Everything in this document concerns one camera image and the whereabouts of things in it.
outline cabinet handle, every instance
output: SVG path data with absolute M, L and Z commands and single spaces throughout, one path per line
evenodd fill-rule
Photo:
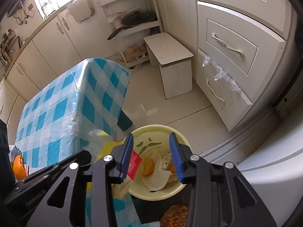
M 17 67 L 18 72 L 23 75 L 23 72 L 19 69 L 19 67 Z
M 212 33 L 212 37 L 214 39 L 216 39 L 218 41 L 219 44 L 221 44 L 223 47 L 231 50 L 231 51 L 234 51 L 236 54 L 240 55 L 240 56 L 244 56 L 244 53 L 241 51 L 241 50 L 236 50 L 234 48 L 232 48 L 231 46 L 229 46 L 226 42 L 222 41 L 221 39 L 217 38 L 216 37 L 216 33 Z
M 61 26 L 58 24 L 58 22 L 57 22 L 57 27 L 58 27 L 58 30 L 61 32 L 61 34 L 63 35 L 64 34 L 64 32 L 62 31 L 62 28 L 61 28 Z
M 23 72 L 26 72 L 25 68 L 22 67 L 21 63 L 19 63 L 19 66 L 20 66 L 20 68 L 21 68 L 21 70 L 22 70 Z
M 206 79 L 206 85 L 207 87 L 210 89 L 211 93 L 214 95 L 215 98 L 217 98 L 218 100 L 220 100 L 221 102 L 225 103 L 225 100 L 223 98 L 220 98 L 216 95 L 216 93 L 212 90 L 212 88 L 209 86 L 209 80 Z
M 69 30 L 69 25 L 67 24 L 67 22 L 65 21 L 65 19 L 62 18 L 62 20 L 63 20 L 63 24 L 65 25 L 66 29 Z

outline white stool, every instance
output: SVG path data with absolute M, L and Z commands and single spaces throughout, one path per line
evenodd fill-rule
M 166 32 L 145 37 L 151 66 L 160 66 L 166 99 L 192 91 L 191 59 L 188 49 Z

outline pan handle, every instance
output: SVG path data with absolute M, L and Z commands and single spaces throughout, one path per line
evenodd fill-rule
M 113 39 L 120 31 L 126 30 L 126 29 L 128 29 L 128 28 L 129 28 L 129 27 L 127 27 L 127 26 L 122 26 L 122 27 L 116 29 L 116 30 L 108 37 L 107 40 Z

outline transparent tape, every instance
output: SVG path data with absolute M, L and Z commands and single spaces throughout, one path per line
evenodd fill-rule
M 213 77 L 215 81 L 219 80 L 219 79 L 225 79 L 227 82 L 228 87 L 233 90 L 233 91 L 239 91 L 241 90 L 241 88 L 239 87 L 239 85 L 237 85 L 237 83 L 228 75 L 227 72 L 225 72 L 222 67 L 215 61 L 212 60 L 212 58 L 210 58 L 208 55 L 205 56 L 204 60 L 203 60 L 203 64 L 202 66 L 205 67 L 209 64 L 212 64 L 216 70 L 217 70 L 217 74 Z

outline red label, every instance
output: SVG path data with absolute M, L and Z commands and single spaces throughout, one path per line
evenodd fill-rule
M 134 177 L 136 176 L 141 161 L 142 159 L 140 158 L 140 156 L 137 155 L 137 153 L 133 150 L 131 153 L 131 159 L 129 161 L 128 171 L 127 171 L 127 175 L 132 180 L 134 180 Z

